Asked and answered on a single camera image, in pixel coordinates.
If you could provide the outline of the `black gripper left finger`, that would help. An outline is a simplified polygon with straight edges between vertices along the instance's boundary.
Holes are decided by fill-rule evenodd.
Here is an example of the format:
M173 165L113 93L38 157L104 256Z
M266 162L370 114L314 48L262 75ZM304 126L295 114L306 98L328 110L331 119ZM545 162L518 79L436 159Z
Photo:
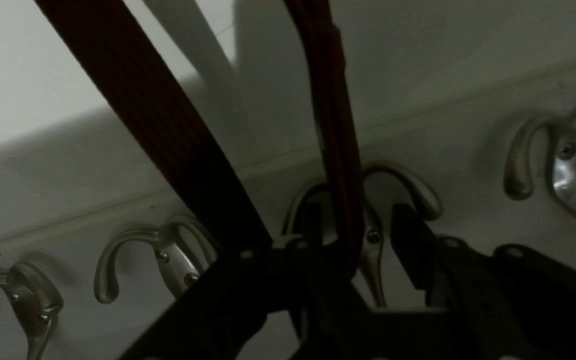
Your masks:
M299 315L295 360L367 360L355 328L367 308L328 262L323 210L309 206L303 224L287 247L218 260L120 360L237 360L283 310Z

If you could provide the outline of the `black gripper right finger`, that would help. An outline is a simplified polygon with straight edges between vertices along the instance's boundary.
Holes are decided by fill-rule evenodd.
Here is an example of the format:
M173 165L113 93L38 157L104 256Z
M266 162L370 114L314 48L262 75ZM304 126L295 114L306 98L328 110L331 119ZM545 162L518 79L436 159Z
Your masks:
M575 268L522 243L484 256L408 203L393 206L391 243L425 301L459 313L489 360L576 360Z

